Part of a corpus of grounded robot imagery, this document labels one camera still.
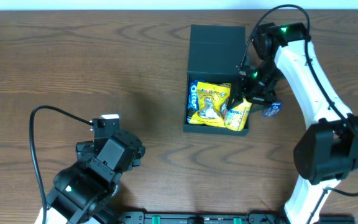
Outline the blue Eclipse mint box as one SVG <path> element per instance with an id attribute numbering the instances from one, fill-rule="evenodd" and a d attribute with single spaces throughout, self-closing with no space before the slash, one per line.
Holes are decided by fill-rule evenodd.
<path id="1" fill-rule="evenodd" d="M 276 117 L 276 115 L 279 114 L 279 112 L 282 110 L 282 102 L 274 102 L 270 106 L 264 108 L 262 110 L 262 116 L 264 118 L 273 118 Z"/>

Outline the blue Oreo cookie pack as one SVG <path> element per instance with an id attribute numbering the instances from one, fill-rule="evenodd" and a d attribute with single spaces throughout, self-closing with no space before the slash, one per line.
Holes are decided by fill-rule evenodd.
<path id="1" fill-rule="evenodd" d="M 193 80 L 189 84 L 188 89 L 188 103 L 186 109 L 186 121 L 187 123 L 190 122 L 191 117 L 198 111 L 199 104 L 198 104 L 198 80 Z"/>

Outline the yellow snack nut bag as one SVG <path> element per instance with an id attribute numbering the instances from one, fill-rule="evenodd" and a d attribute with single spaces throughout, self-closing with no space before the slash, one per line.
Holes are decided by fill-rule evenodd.
<path id="1" fill-rule="evenodd" d="M 223 108 L 230 90 L 230 83 L 214 84 L 199 80 L 197 87 L 199 108 L 191 117 L 189 124 L 223 128 Z"/>

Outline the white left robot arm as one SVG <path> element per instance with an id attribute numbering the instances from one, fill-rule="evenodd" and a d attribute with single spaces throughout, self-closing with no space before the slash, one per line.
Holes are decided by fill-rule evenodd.
<path id="1" fill-rule="evenodd" d="M 76 144 L 77 161 L 55 176 L 37 223 L 119 223 L 108 204 L 123 173 L 140 165 L 145 147 L 120 128 L 118 114 L 104 114 L 92 125 L 94 139 Z"/>

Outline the black gift box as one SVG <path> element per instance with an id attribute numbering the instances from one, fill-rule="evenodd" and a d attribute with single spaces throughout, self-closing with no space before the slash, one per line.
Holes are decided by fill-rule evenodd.
<path id="1" fill-rule="evenodd" d="M 237 78 L 245 45 L 245 27 L 191 25 L 185 111 L 191 81 L 221 84 Z"/>

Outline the yellow candy bottle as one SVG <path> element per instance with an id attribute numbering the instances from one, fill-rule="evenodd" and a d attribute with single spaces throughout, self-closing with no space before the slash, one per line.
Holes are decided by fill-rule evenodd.
<path id="1" fill-rule="evenodd" d="M 244 101 L 240 105 L 235 106 L 230 110 L 226 108 L 223 113 L 224 126 L 232 131 L 242 131 L 247 121 L 251 106 L 252 103 L 249 103 L 244 98 Z"/>

